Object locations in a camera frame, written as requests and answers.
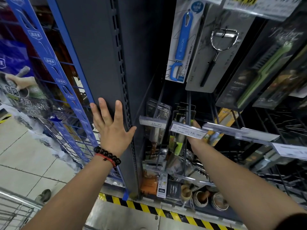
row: tiled floor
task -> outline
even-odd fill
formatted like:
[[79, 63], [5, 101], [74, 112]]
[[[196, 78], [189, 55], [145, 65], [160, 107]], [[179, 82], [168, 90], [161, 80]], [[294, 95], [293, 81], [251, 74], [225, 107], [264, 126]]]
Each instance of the tiled floor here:
[[[0, 187], [30, 199], [35, 199], [44, 189], [50, 189], [54, 196], [74, 175], [70, 167], [55, 159], [12, 117], [0, 124]], [[97, 229], [110, 230], [203, 229], [124, 206], [102, 203], [99, 199], [87, 223]]]

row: cart wire basket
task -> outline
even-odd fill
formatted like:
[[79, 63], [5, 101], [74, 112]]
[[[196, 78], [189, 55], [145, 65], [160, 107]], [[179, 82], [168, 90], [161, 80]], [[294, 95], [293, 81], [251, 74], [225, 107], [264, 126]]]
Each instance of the cart wire basket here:
[[[0, 230], [21, 229], [42, 204], [0, 187]], [[83, 229], [97, 230], [85, 225]]]

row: yellow and black hazard stripe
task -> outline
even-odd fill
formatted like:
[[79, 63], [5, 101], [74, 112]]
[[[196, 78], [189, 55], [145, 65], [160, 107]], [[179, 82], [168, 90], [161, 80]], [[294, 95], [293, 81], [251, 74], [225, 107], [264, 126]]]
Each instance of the yellow and black hazard stripe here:
[[108, 195], [108, 194], [104, 194], [104, 193], [99, 194], [99, 199], [107, 201], [107, 202], [111, 202], [114, 204], [118, 204], [121, 206], [129, 207], [132, 209], [136, 209], [139, 211], [154, 214], [157, 216], [162, 216], [162, 217], [166, 217], [172, 220], [177, 220], [177, 221], [184, 222], [187, 224], [192, 224], [195, 226], [203, 227], [203, 228], [210, 229], [210, 230], [237, 230], [237, 229], [229, 228], [229, 227], [226, 227], [220, 224], [215, 224], [215, 223], [211, 223], [205, 220], [197, 219], [191, 216], [181, 215], [175, 212], [163, 210], [163, 209], [156, 208], [156, 207], [151, 207], [151, 206], [148, 206], [142, 203], [137, 203], [137, 202], [133, 202], [130, 200], [124, 201], [121, 198], [118, 198], [112, 195]]
[[0, 120], [0, 124], [4, 123], [8, 118], [10, 118], [12, 115], [11, 114], [7, 114], [5, 115], [5, 117], [3, 119]]

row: forearm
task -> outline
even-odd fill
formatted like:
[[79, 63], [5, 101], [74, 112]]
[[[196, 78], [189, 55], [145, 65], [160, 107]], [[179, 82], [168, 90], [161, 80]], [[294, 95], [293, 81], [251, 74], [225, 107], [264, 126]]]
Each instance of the forearm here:
[[94, 156], [22, 230], [82, 229], [111, 168], [109, 161]]
[[305, 212], [289, 196], [210, 145], [193, 147], [211, 180], [247, 228], [274, 229], [286, 217]]

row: black handle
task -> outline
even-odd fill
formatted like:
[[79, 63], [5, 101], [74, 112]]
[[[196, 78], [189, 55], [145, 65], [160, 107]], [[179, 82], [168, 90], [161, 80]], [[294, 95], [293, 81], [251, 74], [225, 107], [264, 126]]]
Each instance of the black handle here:
[[203, 80], [201, 81], [201, 88], [204, 87], [208, 77], [209, 77], [209, 74], [211, 73], [211, 70], [213, 69], [213, 66], [215, 66], [215, 61], [211, 61], [210, 64], [209, 64], [209, 67], [207, 68], [207, 71], [205, 73], [205, 76], [203, 78]]

